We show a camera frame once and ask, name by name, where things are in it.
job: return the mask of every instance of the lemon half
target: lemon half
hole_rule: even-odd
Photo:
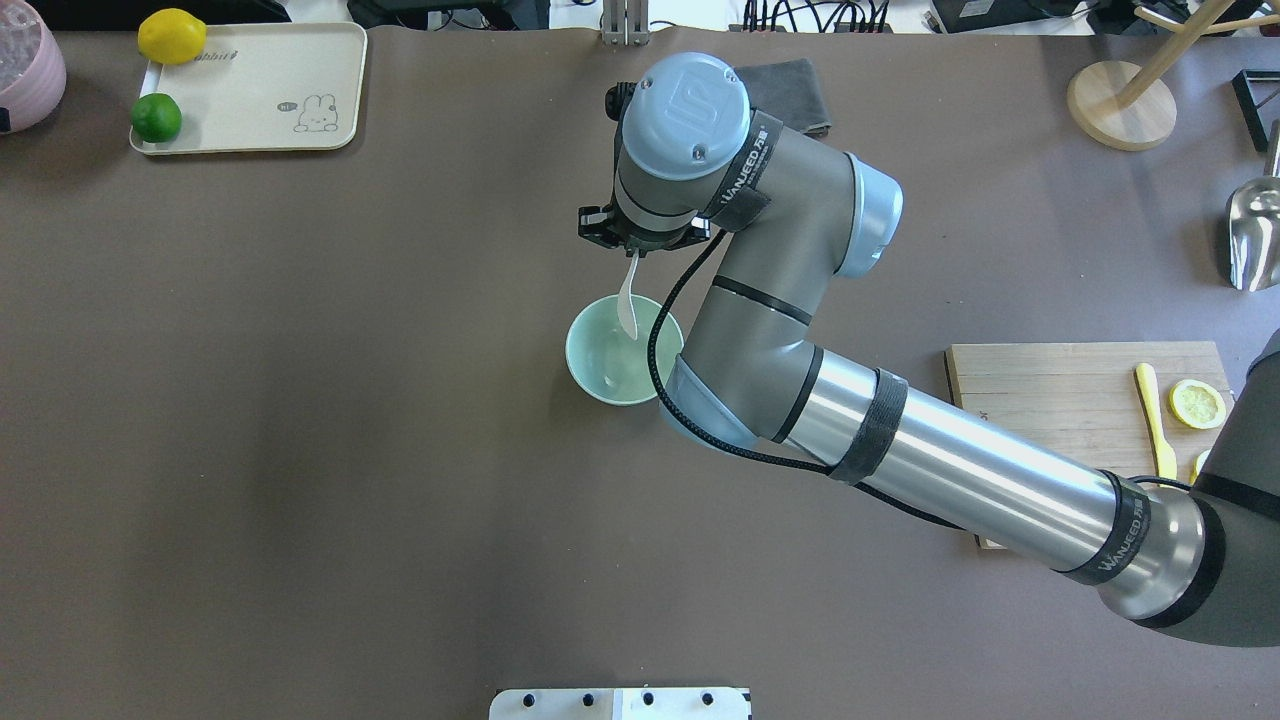
[[[180,65],[205,49],[205,23],[187,10],[156,10],[138,26],[138,51],[163,65]]]
[[[1199,380],[1178,380],[1169,391],[1169,409],[1188,427],[1207,430],[1226,420],[1226,404],[1213,386]]]

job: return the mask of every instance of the green bowl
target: green bowl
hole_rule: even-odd
[[[658,395],[649,378],[646,352],[649,332],[662,306],[640,295],[631,299],[640,331],[637,340],[627,337],[618,323],[617,295],[602,297],[582,309],[564,340],[564,359],[573,380],[588,395],[609,405],[637,405]],[[684,346],[680,324],[668,314],[658,334],[658,374],[663,382],[671,377],[676,355]]]

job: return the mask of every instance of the wooden base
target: wooden base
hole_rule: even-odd
[[[1128,108],[1116,96],[1140,70],[1133,63],[1094,63],[1071,78],[1066,106],[1089,137],[1117,150],[1149,150],[1174,132],[1178,106],[1169,87],[1155,81]]]

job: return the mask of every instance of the wooden stand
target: wooden stand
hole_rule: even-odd
[[[1164,142],[1174,132],[1178,106],[1160,76],[1206,32],[1242,27],[1238,23],[1213,26],[1213,20],[1233,3],[1207,0],[1188,18],[1187,24],[1156,15],[1161,20],[1157,24],[1174,31],[1174,36],[1146,67],[1106,60],[1076,73],[1066,88],[1066,106],[1071,117],[1089,137],[1117,150],[1148,150]],[[1267,24],[1276,20],[1268,17],[1240,22]]]

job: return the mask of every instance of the brown table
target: brown table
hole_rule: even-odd
[[[131,36],[60,41],[61,109],[0,140],[0,716],[461,719],[643,683],[750,687],[758,717],[1275,716],[1280,650],[1143,630],[695,447],[590,400],[562,347],[626,266],[573,232],[608,197],[603,92],[699,49],[813,58],[827,142],[905,188],[817,342],[945,396],[956,342],[1212,340],[1239,391],[1280,291],[1216,268],[1261,169],[1228,83],[1280,44],[1198,44],[1174,137],[1133,155],[1064,92],[1152,41],[380,28],[349,146],[148,159]]]

